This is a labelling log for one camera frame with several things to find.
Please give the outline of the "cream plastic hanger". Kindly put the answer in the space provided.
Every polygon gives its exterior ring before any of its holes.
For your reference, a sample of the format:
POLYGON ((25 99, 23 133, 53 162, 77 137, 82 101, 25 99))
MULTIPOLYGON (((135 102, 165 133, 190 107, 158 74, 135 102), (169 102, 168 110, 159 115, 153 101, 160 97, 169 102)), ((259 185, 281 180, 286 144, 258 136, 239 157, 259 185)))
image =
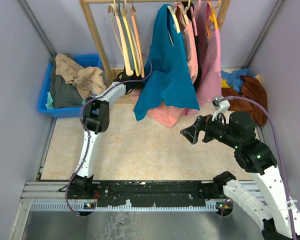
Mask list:
POLYGON ((176 13, 171 5, 167 5, 167 9, 169 11, 169 15, 172 18, 172 21, 168 20, 168 36, 172 46, 177 48, 182 41, 182 32, 179 26, 179 22, 176 16, 176 13))

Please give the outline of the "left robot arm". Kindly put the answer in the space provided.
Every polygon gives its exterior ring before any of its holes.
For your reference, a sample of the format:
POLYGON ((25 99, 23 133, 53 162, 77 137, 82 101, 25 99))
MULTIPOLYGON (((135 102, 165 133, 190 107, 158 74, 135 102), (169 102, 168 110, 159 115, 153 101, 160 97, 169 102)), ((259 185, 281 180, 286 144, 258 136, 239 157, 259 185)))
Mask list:
POLYGON ((67 200, 87 199, 93 195, 98 144, 110 125, 110 108, 133 89, 142 89, 144 80, 120 73, 104 92, 88 98, 80 109, 79 121, 84 129, 84 138, 77 167, 65 188, 67 200))

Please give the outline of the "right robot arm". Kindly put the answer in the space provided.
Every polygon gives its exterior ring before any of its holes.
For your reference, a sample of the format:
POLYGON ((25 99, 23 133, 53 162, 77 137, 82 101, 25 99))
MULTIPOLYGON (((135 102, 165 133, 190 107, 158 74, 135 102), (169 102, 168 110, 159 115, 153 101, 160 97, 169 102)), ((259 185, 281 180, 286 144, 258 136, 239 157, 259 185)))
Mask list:
POLYGON ((300 212, 285 190, 283 175, 271 149, 256 138, 256 123, 246 112, 232 112, 229 122, 219 113, 198 116, 195 122, 180 131, 191 143, 217 140, 234 149, 238 165, 253 179, 264 202, 250 193, 230 172, 225 171, 213 182, 213 192, 219 198, 230 198, 258 225, 265 240, 300 240, 300 212))

